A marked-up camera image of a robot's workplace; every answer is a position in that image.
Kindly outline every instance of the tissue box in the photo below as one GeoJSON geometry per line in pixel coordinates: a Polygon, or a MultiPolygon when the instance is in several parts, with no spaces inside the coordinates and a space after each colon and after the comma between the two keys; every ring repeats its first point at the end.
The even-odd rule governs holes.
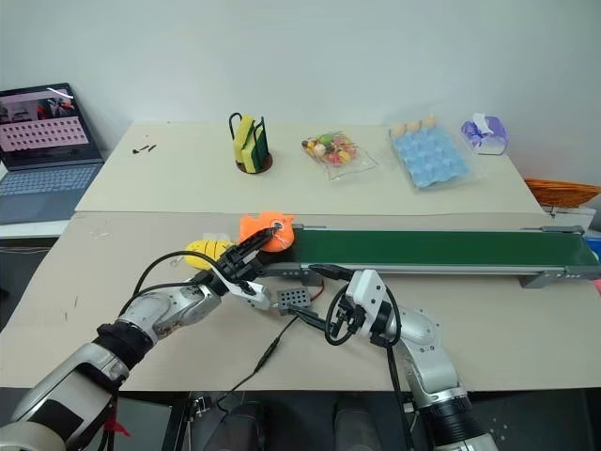
{"type": "Polygon", "coordinates": [[[479,154],[501,155],[507,148],[507,132],[498,117],[476,113],[463,123],[461,132],[479,154]]]}

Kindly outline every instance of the white table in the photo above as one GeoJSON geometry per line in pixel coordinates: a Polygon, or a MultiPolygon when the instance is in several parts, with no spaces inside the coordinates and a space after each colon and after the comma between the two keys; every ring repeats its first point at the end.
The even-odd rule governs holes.
{"type": "Polygon", "coordinates": [[[247,175],[234,164],[227,123],[133,123],[78,211],[442,215],[543,212],[503,155],[475,157],[480,179],[453,189],[417,191],[377,126],[267,123],[273,167],[247,175]],[[342,130],[379,167],[329,181],[301,149],[308,136],[342,130]],[[134,149],[156,145],[151,151],[134,149]]]}
{"type": "MultiPolygon", "coordinates": [[[[238,220],[237,214],[77,213],[0,334],[0,385],[35,384],[93,339],[101,323],[115,320],[152,259],[205,233],[236,236],[238,220]]],[[[394,216],[300,215],[297,220],[351,228],[374,222],[383,228],[408,225],[405,218],[394,216]]],[[[465,228],[466,222],[475,220],[457,215],[445,226],[465,228]]],[[[512,215],[504,224],[510,220],[514,225],[532,224],[532,218],[512,215]]],[[[176,266],[165,262],[147,283],[180,281],[193,274],[183,261],[176,266]]],[[[385,280],[398,302],[423,308],[441,324],[443,346],[470,390],[601,385],[601,299],[590,282],[561,281],[525,289],[512,276],[412,275],[385,280]]],[[[278,279],[263,283],[272,292],[298,284],[278,279]]],[[[316,301],[314,309],[322,317],[339,286],[328,282],[316,301]]],[[[201,323],[174,332],[152,350],[132,371],[124,389],[229,389],[252,370],[286,321],[227,295],[201,323]]],[[[356,336],[344,346],[332,347],[322,333],[299,323],[245,388],[390,390],[391,385],[385,353],[366,339],[356,336]]]]}
{"type": "MultiPolygon", "coordinates": [[[[236,237],[246,212],[282,210],[309,226],[372,229],[517,229],[549,223],[506,156],[478,157],[481,178],[473,183],[417,192],[383,128],[268,123],[267,131],[274,166],[250,176],[234,166],[225,123],[133,124],[0,334],[0,385],[36,383],[93,339],[101,322],[115,319],[147,263],[206,233],[236,237]],[[300,142],[331,130],[347,132],[380,167],[328,181],[300,142]],[[132,153],[152,144],[157,146],[149,153],[132,153]]],[[[161,265],[148,283],[192,274],[185,264],[161,265]]],[[[471,390],[601,385],[601,303],[590,283],[523,289],[514,277],[387,281],[400,303],[423,307],[442,324],[444,346],[471,390]]],[[[276,289],[282,282],[269,285],[276,289]]],[[[316,311],[324,313],[335,288],[328,284],[316,311]]],[[[227,389],[254,367],[282,325],[283,319],[227,296],[203,323],[161,342],[125,388],[227,389]]],[[[391,388],[384,355],[366,341],[335,349],[300,325],[283,341],[249,389],[391,388]]]]}

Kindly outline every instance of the orange plush toy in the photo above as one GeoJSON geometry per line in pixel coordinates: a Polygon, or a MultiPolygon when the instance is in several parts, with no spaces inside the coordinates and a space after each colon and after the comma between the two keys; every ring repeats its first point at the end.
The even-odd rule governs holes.
{"type": "Polygon", "coordinates": [[[244,216],[240,220],[240,238],[238,242],[246,240],[255,232],[264,228],[278,227],[279,230],[275,232],[270,242],[263,246],[263,250],[266,252],[284,251],[294,241],[293,220],[293,215],[282,214],[277,211],[263,211],[259,214],[258,218],[244,216]]]}

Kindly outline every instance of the wicker basket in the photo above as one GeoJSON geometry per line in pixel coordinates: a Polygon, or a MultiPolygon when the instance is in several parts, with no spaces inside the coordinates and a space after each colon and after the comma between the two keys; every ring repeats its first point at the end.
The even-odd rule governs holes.
{"type": "Polygon", "coordinates": [[[569,181],[526,179],[526,184],[541,205],[576,208],[601,194],[601,187],[569,181]]]}

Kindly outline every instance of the green conveyor belt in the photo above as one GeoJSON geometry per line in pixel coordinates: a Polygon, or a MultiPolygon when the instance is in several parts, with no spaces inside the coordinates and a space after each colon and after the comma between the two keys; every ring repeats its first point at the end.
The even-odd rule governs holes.
{"type": "Polygon", "coordinates": [[[289,257],[299,263],[599,267],[579,234],[536,231],[297,229],[289,257]]]}

